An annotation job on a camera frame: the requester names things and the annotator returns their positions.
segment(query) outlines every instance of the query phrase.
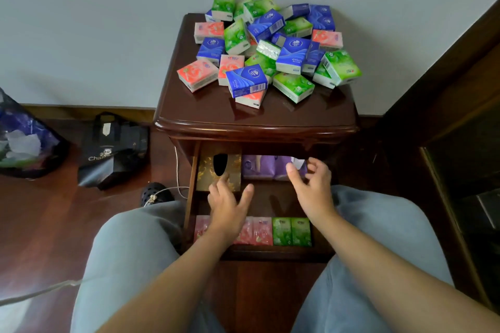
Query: white wall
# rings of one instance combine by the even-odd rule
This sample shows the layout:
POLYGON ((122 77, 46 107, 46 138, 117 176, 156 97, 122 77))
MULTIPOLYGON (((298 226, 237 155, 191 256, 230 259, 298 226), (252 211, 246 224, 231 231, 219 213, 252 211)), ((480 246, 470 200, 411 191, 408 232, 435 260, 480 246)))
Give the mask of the white wall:
MULTIPOLYGON (((496 0, 275 0, 330 4, 381 115, 496 0)), ((184 14, 212 0, 0 0, 0 85, 21 103, 155 107, 184 14)))

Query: black shoe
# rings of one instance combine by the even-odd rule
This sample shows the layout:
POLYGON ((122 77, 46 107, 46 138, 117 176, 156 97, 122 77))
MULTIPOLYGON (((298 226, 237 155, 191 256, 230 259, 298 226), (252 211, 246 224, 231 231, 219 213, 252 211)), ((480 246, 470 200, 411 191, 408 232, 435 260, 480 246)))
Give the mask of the black shoe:
POLYGON ((165 202, 173 202, 175 199, 173 198, 170 190, 165 190, 165 186, 158 182, 150 182, 144 187, 141 194, 141 207, 144 207, 146 204, 158 204, 165 202))

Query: green tissue pack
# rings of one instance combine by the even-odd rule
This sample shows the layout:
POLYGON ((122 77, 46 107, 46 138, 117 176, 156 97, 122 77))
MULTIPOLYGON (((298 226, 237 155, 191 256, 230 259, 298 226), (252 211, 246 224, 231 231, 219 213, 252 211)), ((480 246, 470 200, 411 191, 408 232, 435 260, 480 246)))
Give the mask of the green tissue pack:
POLYGON ((307 217, 291 218, 291 237, 293 246, 313 246, 311 227, 307 217))
POLYGON ((272 218, 272 242, 277 246, 291 245, 291 218, 272 218))

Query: left hand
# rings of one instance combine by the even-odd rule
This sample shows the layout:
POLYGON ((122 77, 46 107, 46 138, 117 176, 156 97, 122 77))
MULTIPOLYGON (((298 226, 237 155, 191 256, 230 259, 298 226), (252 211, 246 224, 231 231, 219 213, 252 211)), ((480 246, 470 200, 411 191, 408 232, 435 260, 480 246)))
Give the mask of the left hand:
POLYGON ((217 183, 212 183, 209 187, 212 218, 207 233, 222 234, 229 246, 238 237, 245 223, 254 188, 252 184, 247 185, 237 204, 234 194, 228 187, 228 178, 229 174, 225 173, 217 183))

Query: leg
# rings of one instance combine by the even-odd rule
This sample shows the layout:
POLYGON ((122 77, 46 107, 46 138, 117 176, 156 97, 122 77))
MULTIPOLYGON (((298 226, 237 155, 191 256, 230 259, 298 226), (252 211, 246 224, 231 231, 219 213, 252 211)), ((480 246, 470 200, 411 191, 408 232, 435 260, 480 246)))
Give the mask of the leg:
MULTIPOLYGON (((120 213, 94 239, 73 309, 71 332, 91 333, 178 258, 184 207, 154 204, 120 213)), ((201 305, 190 331, 223 331, 201 305)))
MULTIPOLYGON (((332 187, 338 212, 400 257, 453 285, 427 217, 402 197, 332 187)), ((309 292, 292 332, 390 332, 391 330, 335 255, 309 292)))

